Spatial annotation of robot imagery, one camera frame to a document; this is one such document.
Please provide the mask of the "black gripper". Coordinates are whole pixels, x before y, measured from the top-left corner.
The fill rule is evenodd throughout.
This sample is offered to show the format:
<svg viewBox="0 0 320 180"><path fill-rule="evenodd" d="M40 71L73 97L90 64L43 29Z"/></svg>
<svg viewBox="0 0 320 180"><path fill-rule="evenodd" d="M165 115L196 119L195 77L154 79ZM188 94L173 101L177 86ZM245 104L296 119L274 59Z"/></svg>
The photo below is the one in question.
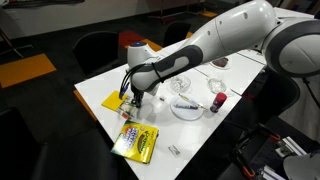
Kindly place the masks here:
<svg viewBox="0 0 320 180"><path fill-rule="evenodd" d="M131 88L131 91L134 94L133 101L137 108L140 108L142 105L142 99L144 96L144 92L136 89L135 87Z"/></svg>

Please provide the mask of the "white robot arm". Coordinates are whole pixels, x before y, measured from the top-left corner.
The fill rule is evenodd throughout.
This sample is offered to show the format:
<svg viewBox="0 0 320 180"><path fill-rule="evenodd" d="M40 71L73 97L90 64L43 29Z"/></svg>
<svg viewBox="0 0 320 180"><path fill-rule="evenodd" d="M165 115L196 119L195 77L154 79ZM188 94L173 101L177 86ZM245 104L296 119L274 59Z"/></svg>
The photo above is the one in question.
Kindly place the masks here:
<svg viewBox="0 0 320 180"><path fill-rule="evenodd" d="M266 0L251 0L210 20L174 53L152 62L128 57L130 70L122 88L130 87L133 103L164 80L198 65L244 49L258 50L268 66L287 77L320 73L320 20L276 15Z"/></svg>

